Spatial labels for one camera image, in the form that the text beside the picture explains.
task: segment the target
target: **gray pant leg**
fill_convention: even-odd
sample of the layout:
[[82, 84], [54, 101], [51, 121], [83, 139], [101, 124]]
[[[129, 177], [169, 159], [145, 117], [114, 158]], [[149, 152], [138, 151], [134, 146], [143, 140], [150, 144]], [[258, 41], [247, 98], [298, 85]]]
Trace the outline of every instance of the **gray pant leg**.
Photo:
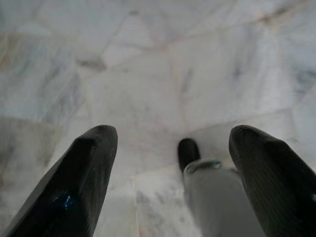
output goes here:
[[265, 236], [235, 173], [219, 168], [214, 160], [201, 160], [188, 165], [184, 182], [204, 237]]

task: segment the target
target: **floor tile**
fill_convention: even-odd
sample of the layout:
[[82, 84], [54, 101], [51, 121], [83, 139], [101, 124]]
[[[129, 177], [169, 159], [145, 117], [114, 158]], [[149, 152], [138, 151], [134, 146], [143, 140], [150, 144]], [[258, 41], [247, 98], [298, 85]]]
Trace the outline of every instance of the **floor tile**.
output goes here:
[[35, 22], [35, 21], [28, 21], [21, 25], [17, 32], [20, 34], [27, 34], [32, 36], [40, 36], [40, 37], [50, 37], [53, 35], [51, 30], [47, 29], [45, 26]]
[[290, 107], [296, 100], [277, 38], [248, 24], [170, 46], [194, 131]]
[[296, 138], [287, 139], [285, 142], [314, 172], [316, 172], [316, 146], [303, 143]]
[[150, 48], [154, 46], [149, 32], [138, 12], [136, 12], [136, 14], [130, 14], [125, 19], [113, 37], [113, 42], [119, 45], [137, 48]]
[[137, 137], [131, 141], [122, 136], [124, 134], [118, 131], [118, 151], [109, 184], [111, 189], [137, 174], [177, 163], [178, 136], [166, 134], [153, 138], [147, 135], [146, 141]]
[[18, 210], [14, 208], [0, 207], [0, 234], [9, 226], [17, 212]]
[[108, 191], [94, 237], [138, 237], [132, 182]]
[[44, 174], [59, 127], [0, 118], [0, 207], [19, 209]]
[[293, 107], [298, 139], [316, 148], [316, 85]]
[[39, 19], [61, 35], [100, 53], [129, 10], [126, 0], [54, 0], [45, 2]]
[[242, 124], [254, 126], [282, 140], [297, 136], [292, 111], [286, 109], [201, 129], [192, 132], [190, 137], [196, 140], [202, 158], [217, 158], [224, 166], [234, 167], [228, 150], [229, 135], [233, 127]]
[[86, 50], [76, 50], [76, 70], [82, 80], [89, 79], [107, 69], [108, 65], [104, 63], [101, 56], [88, 53]]
[[137, 176], [135, 189], [140, 236], [201, 236], [184, 199], [178, 166]]
[[13, 31], [31, 20], [45, 0], [1, 0], [0, 30]]
[[117, 45], [115, 43], [110, 43], [102, 57], [107, 65], [107, 67], [116, 66], [127, 59], [139, 55], [142, 50], [136, 47], [128, 47], [123, 45]]
[[232, 0], [213, 8], [208, 17], [190, 29], [188, 36], [206, 34], [218, 29], [238, 26], [257, 20], [274, 18], [295, 7], [299, 0]]
[[90, 108], [86, 101], [77, 110], [76, 117], [77, 118], [90, 118], [91, 117]]
[[296, 93], [303, 98], [316, 82], [316, 2], [303, 1], [272, 21], [277, 28], [284, 63], [294, 78]]
[[222, 1], [193, 0], [136, 0], [151, 36], [158, 44], [182, 36]]
[[59, 41], [0, 36], [0, 115], [66, 122], [83, 101], [70, 48]]
[[107, 46], [103, 58], [108, 67], [113, 67], [153, 46], [152, 39], [137, 13], [126, 18]]
[[179, 132], [183, 129], [164, 53], [141, 55], [95, 78], [88, 97], [95, 124], [118, 132]]

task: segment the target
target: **foot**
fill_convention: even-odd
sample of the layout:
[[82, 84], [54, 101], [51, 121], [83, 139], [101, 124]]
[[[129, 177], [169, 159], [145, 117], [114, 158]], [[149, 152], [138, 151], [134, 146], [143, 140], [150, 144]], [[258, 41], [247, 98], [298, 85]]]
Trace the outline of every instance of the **foot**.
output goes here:
[[188, 164], [198, 159], [200, 154], [196, 142], [191, 138], [181, 140], [178, 145], [178, 160], [182, 173]]

